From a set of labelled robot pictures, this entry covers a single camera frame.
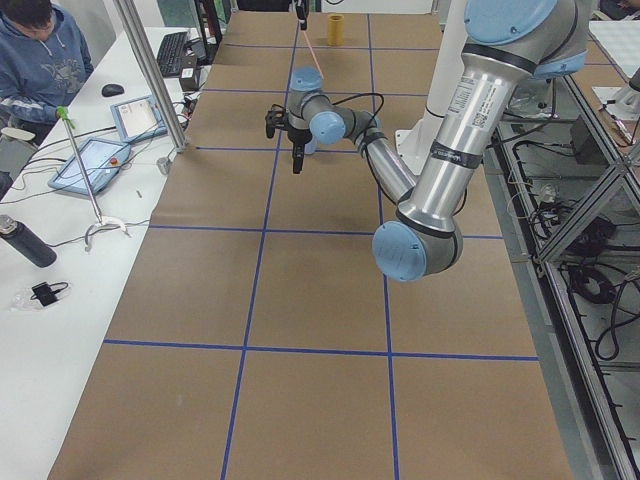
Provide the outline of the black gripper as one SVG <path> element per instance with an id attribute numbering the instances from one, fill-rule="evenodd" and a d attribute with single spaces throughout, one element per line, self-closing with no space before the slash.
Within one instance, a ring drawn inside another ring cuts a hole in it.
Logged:
<path id="1" fill-rule="evenodd" d="M 306 19 L 306 1 L 305 0 L 296 0 L 295 1 L 295 10 L 298 18 L 298 22 L 300 28 L 307 28 L 307 19 Z"/>
<path id="2" fill-rule="evenodd" d="M 309 129 L 298 129 L 289 126 L 287 137 L 293 145 L 292 149 L 292 172 L 300 174 L 304 163 L 304 149 L 311 141 L 311 131 Z"/>

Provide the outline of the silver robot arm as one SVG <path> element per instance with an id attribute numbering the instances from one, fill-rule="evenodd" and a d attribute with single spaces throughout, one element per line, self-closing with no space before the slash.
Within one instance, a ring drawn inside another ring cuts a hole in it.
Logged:
<path id="1" fill-rule="evenodd" d="M 331 102 L 314 66 L 292 73 L 283 118 L 269 113 L 267 133 L 286 131 L 295 173 L 311 140 L 352 141 L 396 206 L 395 220 L 378 227 L 373 237 L 378 268 L 400 282 L 440 273 L 462 253 L 454 213 L 516 87 L 582 68 L 592 12 L 590 1 L 453 2 L 444 34 L 451 40 L 461 33 L 463 67 L 455 74 L 439 129 L 422 149 L 419 174 L 393 150 L 375 114 Z"/>

